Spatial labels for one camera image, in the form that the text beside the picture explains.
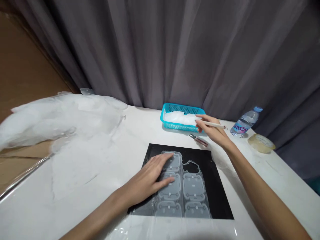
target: pen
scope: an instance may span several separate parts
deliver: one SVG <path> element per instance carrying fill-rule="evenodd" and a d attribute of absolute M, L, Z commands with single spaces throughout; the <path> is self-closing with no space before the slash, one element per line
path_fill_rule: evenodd
<path fill-rule="evenodd" d="M 217 123 L 211 123 L 211 122 L 207 122 L 207 121 L 203 121 L 203 123 L 204 123 L 205 125 L 207 125 L 207 126 L 226 129 L 226 126 L 220 125 L 220 124 L 217 124 Z"/>

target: white table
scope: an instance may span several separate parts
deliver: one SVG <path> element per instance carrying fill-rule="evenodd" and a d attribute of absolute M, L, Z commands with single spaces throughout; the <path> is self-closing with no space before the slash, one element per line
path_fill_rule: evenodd
<path fill-rule="evenodd" d="M 133 106 L 125 110 L 126 119 L 120 125 L 112 149 L 115 166 L 123 167 L 121 183 L 112 181 L 117 177 L 117 170 L 110 173 L 102 169 L 88 184 L 53 201 L 52 163 L 46 162 L 0 204 L 2 238 L 58 239 L 139 171 L 149 143 L 206 149 L 189 137 L 188 132 L 165 129 L 160 113 Z M 234 124 L 221 123 L 229 129 Z M 250 129 L 249 137 L 252 134 L 254 131 Z M 208 137 L 203 138 L 212 143 Z M 232 135 L 230 138 L 310 236 L 320 239 L 320 197 L 275 152 L 260 154 L 249 146 L 247 139 Z M 263 228 L 230 160 L 216 144 L 212 143 L 211 148 L 235 220 L 127 216 L 116 221 L 119 224 L 113 231 L 107 236 L 106 230 L 100 239 L 263 239 Z"/>

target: bottle label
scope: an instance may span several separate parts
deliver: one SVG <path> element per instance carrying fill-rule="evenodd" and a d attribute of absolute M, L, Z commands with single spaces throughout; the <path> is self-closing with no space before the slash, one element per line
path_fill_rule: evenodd
<path fill-rule="evenodd" d="M 238 122 L 236 122 L 236 124 L 233 126 L 233 129 L 237 133 L 241 133 L 241 134 L 246 133 L 248 131 L 248 128 L 241 126 Z"/>

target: gray curtain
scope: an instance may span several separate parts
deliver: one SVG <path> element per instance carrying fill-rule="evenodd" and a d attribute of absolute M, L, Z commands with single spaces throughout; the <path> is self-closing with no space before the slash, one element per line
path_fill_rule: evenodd
<path fill-rule="evenodd" d="M 306 0 L 11 0 L 80 87 L 172 102 L 255 130 L 304 179 L 320 175 L 320 22 Z"/>

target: water bottle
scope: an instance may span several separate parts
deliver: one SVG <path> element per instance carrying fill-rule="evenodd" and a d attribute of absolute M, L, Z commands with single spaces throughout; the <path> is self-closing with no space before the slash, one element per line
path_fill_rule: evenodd
<path fill-rule="evenodd" d="M 245 113 L 231 128 L 230 133 L 234 136 L 243 138 L 244 134 L 256 123 L 259 117 L 259 112 L 262 111 L 260 107 L 254 107 L 253 110 Z"/>

